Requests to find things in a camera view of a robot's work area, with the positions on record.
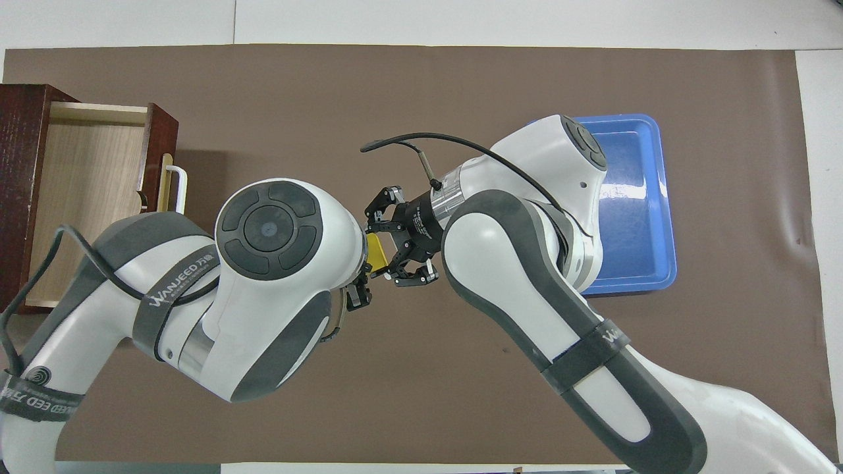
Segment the brown table mat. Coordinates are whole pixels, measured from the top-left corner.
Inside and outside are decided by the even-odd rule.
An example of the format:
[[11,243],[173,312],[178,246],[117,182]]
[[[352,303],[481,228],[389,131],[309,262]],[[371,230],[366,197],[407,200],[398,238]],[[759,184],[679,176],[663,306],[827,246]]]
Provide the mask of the brown table mat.
[[[242,186],[289,176],[356,219],[385,186],[427,189],[375,139],[491,146],[531,120],[641,113],[661,131],[678,275],[592,299],[645,357],[746,390],[838,458],[797,58],[791,51],[373,45],[12,50],[6,83],[178,120],[186,213],[213,231]],[[347,316],[280,390],[229,404],[121,343],[57,457],[135,462],[603,464],[611,451],[445,278]]]

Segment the yellow cube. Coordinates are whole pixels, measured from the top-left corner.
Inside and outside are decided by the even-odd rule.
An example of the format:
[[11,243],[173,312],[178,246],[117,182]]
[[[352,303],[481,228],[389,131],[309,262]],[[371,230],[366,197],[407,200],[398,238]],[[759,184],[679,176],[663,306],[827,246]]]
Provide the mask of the yellow cube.
[[383,245],[376,233],[366,234],[367,243],[367,264],[371,266],[371,273],[381,271],[389,266],[389,259],[383,251]]

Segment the white drawer handle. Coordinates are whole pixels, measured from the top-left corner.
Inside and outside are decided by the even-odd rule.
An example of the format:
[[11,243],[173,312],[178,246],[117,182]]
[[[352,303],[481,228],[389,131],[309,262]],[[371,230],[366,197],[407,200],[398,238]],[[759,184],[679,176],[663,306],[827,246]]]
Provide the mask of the white drawer handle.
[[177,200],[175,201],[175,212],[184,214],[186,212],[186,195],[188,187],[188,175],[184,169],[176,165],[166,165],[165,170],[177,176]]

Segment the blue plastic tray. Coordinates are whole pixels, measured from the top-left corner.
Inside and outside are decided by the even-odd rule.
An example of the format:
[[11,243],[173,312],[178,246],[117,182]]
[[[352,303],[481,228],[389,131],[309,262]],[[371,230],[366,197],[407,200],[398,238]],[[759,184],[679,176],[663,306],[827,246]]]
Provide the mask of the blue plastic tray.
[[607,156],[599,193],[603,264],[585,295],[668,288],[677,272],[661,131],[644,114],[579,117]]

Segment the wooden drawer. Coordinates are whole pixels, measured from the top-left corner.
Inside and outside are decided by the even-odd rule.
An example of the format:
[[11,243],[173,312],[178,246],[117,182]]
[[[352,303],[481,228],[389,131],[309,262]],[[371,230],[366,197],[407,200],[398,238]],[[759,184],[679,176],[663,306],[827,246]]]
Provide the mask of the wooden drawer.
[[37,186],[29,276],[55,229],[69,224],[88,240],[113,222],[171,209],[178,121],[156,104],[51,104]]

